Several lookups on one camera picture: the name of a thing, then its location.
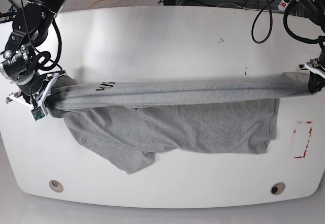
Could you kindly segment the red tape rectangle marking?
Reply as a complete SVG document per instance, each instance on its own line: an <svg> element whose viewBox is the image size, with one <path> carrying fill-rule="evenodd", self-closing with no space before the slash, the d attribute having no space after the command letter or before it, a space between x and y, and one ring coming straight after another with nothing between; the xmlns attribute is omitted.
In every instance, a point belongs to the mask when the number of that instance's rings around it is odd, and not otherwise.
<svg viewBox="0 0 325 224"><path fill-rule="evenodd" d="M291 139L290 156L293 159L306 157L313 129L312 121L297 121Z"/></svg>

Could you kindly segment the white power strip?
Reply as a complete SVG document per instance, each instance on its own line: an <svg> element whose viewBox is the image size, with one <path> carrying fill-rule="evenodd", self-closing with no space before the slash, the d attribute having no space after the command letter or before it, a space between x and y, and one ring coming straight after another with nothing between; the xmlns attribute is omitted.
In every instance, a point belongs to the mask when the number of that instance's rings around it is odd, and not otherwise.
<svg viewBox="0 0 325 224"><path fill-rule="evenodd" d="M278 4L278 10L284 12L292 0L281 0Z"/></svg>

